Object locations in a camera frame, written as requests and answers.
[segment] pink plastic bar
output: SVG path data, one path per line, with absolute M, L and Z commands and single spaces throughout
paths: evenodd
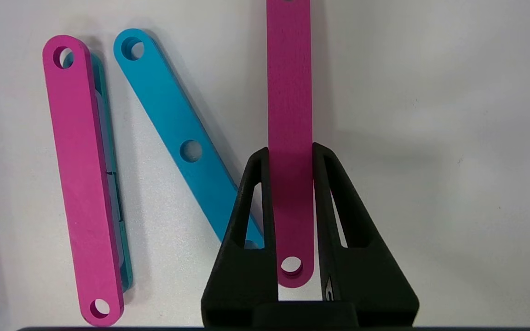
M 65 48 L 74 60 L 63 69 Z M 80 40 L 60 35 L 46 43 L 42 61 L 81 314 L 91 325 L 110 326 L 124 312 L 124 298 L 91 54 Z M 97 299 L 109 314 L 97 310 Z
M 314 272 L 310 0 L 267 0 L 269 165 L 277 280 L 300 287 Z M 297 270 L 282 262 L 297 257 Z

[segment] white table surface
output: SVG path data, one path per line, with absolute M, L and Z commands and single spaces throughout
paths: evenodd
M 264 0 L 0 0 L 0 331 L 81 318 L 41 51 L 103 54 L 135 286 L 117 325 L 201 325 L 219 242 L 112 55 L 168 52 L 234 180 L 267 144 Z M 530 0 L 313 0 L 315 140 L 421 302 L 416 325 L 530 325 Z M 283 299 L 320 296 L 317 273 Z

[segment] circular hole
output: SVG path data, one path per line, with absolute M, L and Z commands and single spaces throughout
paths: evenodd
M 202 158 L 202 145 L 196 140 L 187 140 L 179 148 L 179 154 L 186 162 L 197 162 Z
M 95 318 L 102 319 L 109 315 L 109 304 L 103 299 L 95 299 L 90 308 Z
M 73 51 L 68 47 L 59 47 L 54 51 L 53 61 L 57 67 L 67 69 L 73 64 Z
M 130 61 L 136 61 L 143 57 L 144 44 L 135 36 L 130 36 L 122 43 L 122 55 Z
M 282 270 L 288 276 L 296 276 L 301 272 L 301 260 L 295 256 L 287 257 L 282 262 Z

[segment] black 3d printed stand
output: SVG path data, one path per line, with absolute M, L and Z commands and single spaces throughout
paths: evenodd
M 202 297 L 206 327 L 337 329 L 410 326 L 419 302 L 377 232 L 336 155 L 313 144 L 320 260 L 320 302 L 280 302 L 269 151 L 257 151 L 244 170 L 212 275 Z M 265 247 L 244 249 L 253 189 L 263 190 Z M 334 218 L 336 204 L 347 247 Z

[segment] hole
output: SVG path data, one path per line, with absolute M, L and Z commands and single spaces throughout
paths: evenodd
M 73 51 L 68 47 L 59 47 L 52 55 L 53 61 L 60 69 L 67 69 L 73 64 Z
M 197 162 L 202 158 L 202 145 L 196 140 L 187 140 L 179 148 L 181 157 L 189 163 Z
M 287 257 L 282 262 L 282 270 L 288 276 L 296 276 L 301 272 L 301 260 L 295 256 Z
M 109 315 L 109 304 L 103 299 L 95 299 L 90 308 L 95 318 L 102 319 Z
M 244 237 L 244 249 L 261 249 L 263 248 L 263 244 L 257 244 L 254 241 L 250 240 L 254 239 L 252 235 L 256 235 L 256 233 L 252 232 L 249 233 L 248 229 L 251 228 L 251 223 L 255 223 L 254 225 L 257 228 L 257 231 L 263 234 L 263 208 L 261 208 L 261 182 L 257 183 L 255 187 L 253 187 L 253 198 L 251 199 L 251 211 L 250 216 L 248 217 L 248 228 L 247 228 L 247 234 Z
M 69 67 L 71 67 L 71 65 L 73 65 L 73 61 L 75 60 L 75 55 L 73 54 L 73 52 L 71 52 L 71 50 L 69 50 L 68 48 L 66 49 L 68 50 L 68 54 L 65 55 L 65 59 L 62 60 L 63 62 L 63 69 L 67 69 Z
M 135 36 L 130 36 L 122 43 L 122 55 L 130 61 L 136 61 L 143 57 L 144 44 Z
M 330 281 L 330 277 L 328 277 L 328 281 L 326 282 L 326 300 L 327 301 L 333 301 L 334 295 L 333 295 L 333 284 Z
M 334 195 L 330 193 L 330 196 L 332 197 L 332 201 L 333 201 L 334 221 L 336 222 L 337 230 L 339 231 L 340 245 L 342 247 L 347 248 L 347 239 L 345 238 L 345 231 L 343 230 L 343 226 L 340 222 L 340 216 L 339 216 L 339 212 L 337 211 L 337 206 L 334 203 Z

